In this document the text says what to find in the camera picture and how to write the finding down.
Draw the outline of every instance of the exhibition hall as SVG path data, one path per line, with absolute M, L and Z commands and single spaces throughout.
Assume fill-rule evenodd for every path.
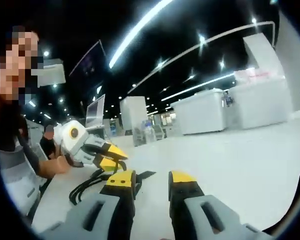
M 17 139 L 36 186 L 0 164 L 33 232 L 47 240 L 288 235 L 300 211 L 300 30 L 287 8 L 110 2 L 47 3 L 40 20 L 30 18 L 43 65 L 21 106 L 26 143 Z M 66 170 L 46 179 L 29 151 L 40 166 L 64 158 Z

